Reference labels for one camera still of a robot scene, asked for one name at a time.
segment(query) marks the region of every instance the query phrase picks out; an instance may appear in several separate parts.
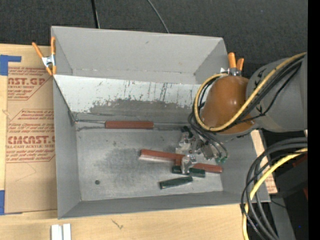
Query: yellow cable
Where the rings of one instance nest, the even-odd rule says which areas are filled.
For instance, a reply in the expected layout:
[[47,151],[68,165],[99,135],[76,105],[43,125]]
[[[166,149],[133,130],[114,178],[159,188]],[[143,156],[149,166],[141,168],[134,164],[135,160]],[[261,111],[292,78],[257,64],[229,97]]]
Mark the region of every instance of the yellow cable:
[[[265,181],[265,179],[272,174],[278,167],[280,167],[281,165],[283,165],[285,162],[301,155],[304,152],[307,152],[308,148],[302,148],[300,150],[298,150],[297,152],[300,152],[299,154],[289,154],[286,157],[280,159],[278,162],[276,162],[273,166],[271,166],[263,175],[262,177],[256,182],[256,184],[253,186],[253,189],[250,192],[250,200],[252,200],[256,194],[256,192],[258,191],[259,187],[261,186],[261,184]],[[245,212],[248,213],[249,211],[249,206],[248,203],[245,203],[244,206]],[[243,233],[243,238],[245,240],[249,240],[249,236],[248,236],[248,232],[247,232],[247,217],[246,215],[242,215],[242,233]]]
[[212,79],[218,78],[221,75],[225,75],[225,74],[216,74],[213,75],[211,77],[209,77],[207,80],[204,81],[204,83],[200,86],[198,92],[195,95],[195,99],[194,99],[194,117],[195,120],[197,121],[197,123],[205,130],[207,131],[211,131],[211,132],[217,132],[217,131],[221,131],[223,129],[225,129],[226,127],[228,127],[230,124],[232,124],[239,116],[240,114],[247,108],[247,106],[250,104],[250,102],[255,98],[255,96],[257,95],[257,93],[263,88],[263,86],[266,84],[266,82],[272,77],[273,74],[275,74],[279,69],[281,69],[283,66],[285,66],[286,64],[294,61],[295,59],[302,57],[303,55],[305,55],[306,52],[304,53],[300,53],[297,54],[291,58],[286,59],[285,61],[283,61],[282,63],[280,63],[277,67],[275,67],[274,69],[272,69],[269,74],[266,75],[266,77],[262,80],[262,82],[255,88],[255,90],[253,91],[253,93],[250,95],[250,97],[246,100],[246,102],[243,104],[243,106],[239,109],[239,111],[225,124],[219,126],[219,127],[209,127],[207,125],[205,125],[202,120],[200,119],[199,116],[199,111],[198,111],[198,102],[199,102],[199,97],[200,94],[204,88],[204,86],[211,81]]

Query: blue tape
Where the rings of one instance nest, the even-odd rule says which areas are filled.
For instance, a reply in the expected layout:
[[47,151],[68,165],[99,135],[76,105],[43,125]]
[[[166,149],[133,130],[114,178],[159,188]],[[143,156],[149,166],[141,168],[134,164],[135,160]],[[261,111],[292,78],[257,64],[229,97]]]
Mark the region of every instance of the blue tape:
[[0,55],[0,76],[8,75],[8,62],[21,62],[21,56]]
[[5,214],[5,191],[0,190],[0,215]]

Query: dark gray carpet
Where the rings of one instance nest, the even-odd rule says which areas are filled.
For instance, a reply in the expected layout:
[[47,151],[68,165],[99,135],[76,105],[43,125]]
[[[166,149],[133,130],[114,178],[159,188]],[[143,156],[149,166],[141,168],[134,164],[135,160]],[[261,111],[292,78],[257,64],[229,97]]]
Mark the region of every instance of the dark gray carpet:
[[[223,37],[228,52],[258,67],[305,52],[308,0],[151,0],[171,33]],[[146,0],[96,0],[100,26],[165,32]],[[48,45],[50,26],[94,28],[90,0],[0,0],[0,42]]]

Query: cable bundle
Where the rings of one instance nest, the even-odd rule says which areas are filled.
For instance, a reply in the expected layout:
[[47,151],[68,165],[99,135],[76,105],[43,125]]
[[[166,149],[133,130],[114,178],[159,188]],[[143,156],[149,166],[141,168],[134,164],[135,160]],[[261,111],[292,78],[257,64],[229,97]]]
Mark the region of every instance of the cable bundle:
[[209,127],[205,125],[200,118],[200,109],[204,106],[203,98],[207,88],[218,78],[222,76],[226,76],[226,73],[220,73],[209,77],[207,80],[203,82],[200,86],[197,94],[195,95],[194,104],[193,104],[193,116],[195,121],[203,128],[204,130],[210,132],[221,132],[228,128],[233,127],[236,124],[243,123],[248,120],[252,120],[254,118],[248,118],[244,120],[244,118],[260,103],[260,101],[266,96],[266,94],[275,87],[280,80],[282,80],[289,73],[292,75],[285,81],[285,83],[281,86],[281,88],[277,91],[268,108],[262,112],[257,117],[264,116],[268,110],[271,108],[273,103],[275,102],[278,94],[281,90],[288,84],[288,82],[293,78],[295,74],[297,74],[298,70],[301,67],[302,59],[305,56],[305,52],[301,54],[297,54],[291,58],[286,59],[282,63],[280,63],[277,67],[272,69],[265,78],[260,82],[260,84],[254,89],[250,97],[246,100],[243,106],[239,109],[239,111],[225,124],[217,127]]
[[[273,144],[268,149],[266,149],[251,165],[247,177],[246,177],[246,186],[243,190],[241,196],[241,211],[242,211],[242,231],[243,237],[245,240],[249,240],[247,233],[247,221],[251,224],[255,232],[260,236],[261,239],[266,240],[279,240],[277,234],[271,227],[266,214],[263,210],[258,189],[265,179],[272,174],[278,167],[286,163],[287,161],[296,158],[297,156],[308,152],[307,148],[307,138],[298,137],[292,139],[286,139],[278,143]],[[288,150],[297,150],[285,156],[285,153],[288,153]],[[269,156],[272,153],[281,151],[280,155],[277,155],[260,168],[260,163],[264,157]],[[265,173],[263,171],[267,166],[272,165]],[[252,199],[255,197],[257,202],[257,207],[259,213],[261,214],[262,220],[258,218],[257,213],[254,210]]]

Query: wooden surface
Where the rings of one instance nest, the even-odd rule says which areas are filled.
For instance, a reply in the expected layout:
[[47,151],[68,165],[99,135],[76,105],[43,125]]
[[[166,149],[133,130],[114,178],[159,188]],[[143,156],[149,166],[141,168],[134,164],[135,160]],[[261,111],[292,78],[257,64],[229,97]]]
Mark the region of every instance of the wooden surface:
[[[40,48],[45,54],[49,54],[50,48],[48,46],[40,46]],[[0,43],[0,55],[21,56],[23,54],[21,58],[22,63],[9,62],[9,67],[32,64],[34,56],[30,55],[34,55],[34,53],[35,50],[31,45]],[[0,190],[3,190],[5,187],[7,121],[10,120],[10,116],[7,113],[7,91],[8,77],[0,75]]]
[[[48,47],[41,47],[44,54],[48,54],[46,49],[49,52]],[[34,50],[31,45],[0,44],[0,54],[15,55],[15,53],[24,54],[22,61],[27,63]],[[7,77],[3,77],[1,81],[7,81]],[[2,83],[0,84],[1,106],[6,102],[3,99],[6,96],[6,87]],[[1,120],[5,118],[2,110],[0,115]],[[6,128],[3,122],[5,121],[2,121],[0,133]],[[3,143],[1,148],[0,160],[3,162],[5,160]],[[3,174],[4,163],[0,169]],[[66,223],[71,223],[72,240],[243,239],[240,206],[232,204],[63,220],[57,219],[56,210],[7,214],[0,216],[0,240],[49,240],[51,225]]]
[[8,77],[0,75],[0,190],[5,188]]

